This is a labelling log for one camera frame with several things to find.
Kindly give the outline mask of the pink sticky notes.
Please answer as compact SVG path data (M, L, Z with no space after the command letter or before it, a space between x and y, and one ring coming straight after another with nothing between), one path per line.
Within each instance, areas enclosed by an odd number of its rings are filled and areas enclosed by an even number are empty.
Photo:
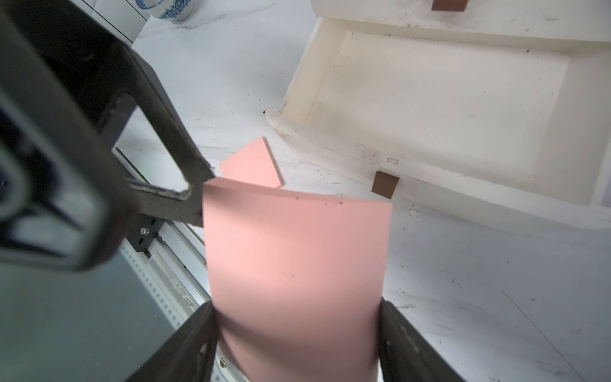
M392 206L204 185L208 278L224 355L251 381L374 381Z
M224 178L256 186L274 189L280 189L284 186L264 137L258 138L221 162L221 172Z

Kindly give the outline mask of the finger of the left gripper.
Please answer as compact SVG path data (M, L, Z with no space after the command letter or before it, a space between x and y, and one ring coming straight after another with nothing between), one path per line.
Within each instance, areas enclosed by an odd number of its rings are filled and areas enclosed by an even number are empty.
M204 184L215 177L213 169L154 70L122 41L108 46L92 76L92 122L109 147L149 139L149 148L166 156L166 162L150 155L148 163L135 163L143 180L128 184L142 213L203 226Z

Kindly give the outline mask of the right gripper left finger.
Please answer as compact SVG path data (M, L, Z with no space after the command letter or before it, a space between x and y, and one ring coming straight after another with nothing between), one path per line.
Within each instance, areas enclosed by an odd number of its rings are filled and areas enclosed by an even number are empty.
M200 306L128 382L210 382L220 331L211 302Z

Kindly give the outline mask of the white plastic drawer cabinet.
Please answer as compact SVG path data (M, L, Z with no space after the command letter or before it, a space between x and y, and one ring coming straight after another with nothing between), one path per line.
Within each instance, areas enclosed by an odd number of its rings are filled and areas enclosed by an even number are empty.
M311 42L354 25L574 54L610 50L608 1L313 1L311 7L318 16Z

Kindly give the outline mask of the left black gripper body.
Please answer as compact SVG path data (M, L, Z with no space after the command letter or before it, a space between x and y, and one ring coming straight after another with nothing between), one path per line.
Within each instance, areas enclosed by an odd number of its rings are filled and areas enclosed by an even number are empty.
M138 213L77 102L115 37L70 1L1 4L1 260L82 272Z

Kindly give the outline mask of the cabinet drawer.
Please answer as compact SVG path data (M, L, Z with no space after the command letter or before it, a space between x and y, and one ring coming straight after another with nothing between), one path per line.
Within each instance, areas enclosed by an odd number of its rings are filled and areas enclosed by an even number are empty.
M608 42L320 18L267 121L307 162L469 221L610 226Z

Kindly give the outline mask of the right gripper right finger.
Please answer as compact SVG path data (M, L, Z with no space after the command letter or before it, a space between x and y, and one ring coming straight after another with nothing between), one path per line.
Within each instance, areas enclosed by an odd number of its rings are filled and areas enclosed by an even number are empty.
M385 381L464 381L397 307L385 299L380 304L378 338L378 355Z

